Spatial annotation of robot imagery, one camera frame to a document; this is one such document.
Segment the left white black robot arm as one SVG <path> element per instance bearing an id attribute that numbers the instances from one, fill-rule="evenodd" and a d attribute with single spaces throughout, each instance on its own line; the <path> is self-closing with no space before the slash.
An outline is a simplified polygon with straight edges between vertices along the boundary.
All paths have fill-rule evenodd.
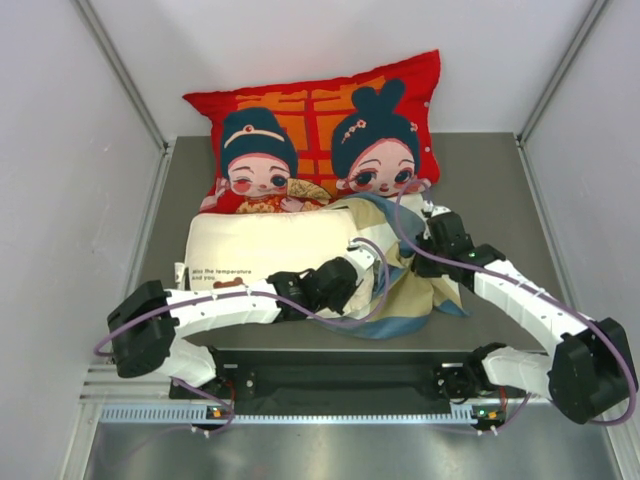
<path id="1" fill-rule="evenodd" d="M 171 290 L 158 280 L 139 286 L 108 316 L 108 344 L 119 377 L 160 373 L 216 396 L 227 374 L 211 347 L 189 337 L 236 325 L 318 319 L 344 320 L 358 288 L 371 279 L 378 262 L 359 249 L 302 273 L 277 272 L 250 285 L 212 290 Z"/>

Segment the cream bear print pillow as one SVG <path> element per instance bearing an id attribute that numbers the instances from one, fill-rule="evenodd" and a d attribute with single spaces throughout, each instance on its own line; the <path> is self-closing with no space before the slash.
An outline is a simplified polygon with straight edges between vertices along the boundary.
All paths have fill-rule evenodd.
<path id="1" fill-rule="evenodd" d="M 302 273 L 344 256 L 362 240 L 349 211 L 196 216 L 173 290 L 250 285 L 277 272 Z"/>

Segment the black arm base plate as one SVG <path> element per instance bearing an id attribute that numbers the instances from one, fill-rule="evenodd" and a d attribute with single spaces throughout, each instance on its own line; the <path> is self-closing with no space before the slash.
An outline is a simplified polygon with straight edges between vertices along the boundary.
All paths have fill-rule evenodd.
<path id="1" fill-rule="evenodd" d="M 240 415 L 394 415 L 446 413 L 450 401 L 492 398 L 456 351 L 217 350 L 220 377 L 173 400 L 203 393 L 230 399 Z"/>

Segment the blue beige checked pillowcase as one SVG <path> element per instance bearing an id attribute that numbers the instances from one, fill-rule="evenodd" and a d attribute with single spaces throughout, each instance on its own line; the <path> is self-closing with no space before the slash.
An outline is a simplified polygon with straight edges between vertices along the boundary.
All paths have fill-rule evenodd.
<path id="1" fill-rule="evenodd" d="M 368 315 L 347 315 L 349 321 L 368 321 L 349 327 L 346 322 L 330 325 L 329 330 L 364 339 L 389 339 L 422 329 L 435 311 L 466 317 L 460 290 L 449 277 L 421 278 L 411 271 L 416 255 L 400 237 L 411 240 L 422 235 L 426 225 L 421 214 L 422 198 L 418 194 L 404 197 L 397 207 L 394 199 L 373 194 L 356 194 L 330 205 L 330 210 L 345 209 L 353 217 L 357 235 L 375 243 L 385 254 L 390 278 L 378 267 L 377 291 Z"/>

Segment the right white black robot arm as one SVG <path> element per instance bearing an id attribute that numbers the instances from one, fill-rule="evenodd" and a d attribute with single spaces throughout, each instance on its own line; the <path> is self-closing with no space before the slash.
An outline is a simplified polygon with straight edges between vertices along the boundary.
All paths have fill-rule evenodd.
<path id="1" fill-rule="evenodd" d="M 475 245 L 461 217 L 445 207 L 422 212 L 412 269 L 427 278 L 448 277 L 494 305 L 528 332 L 540 354 L 502 344 L 476 349 L 468 358 L 467 384 L 487 396 L 509 386 L 549 400 L 577 424 L 594 421 L 626 403 L 634 412 L 638 380 L 626 332 L 612 318 L 595 321 L 527 279 L 488 244 Z"/>

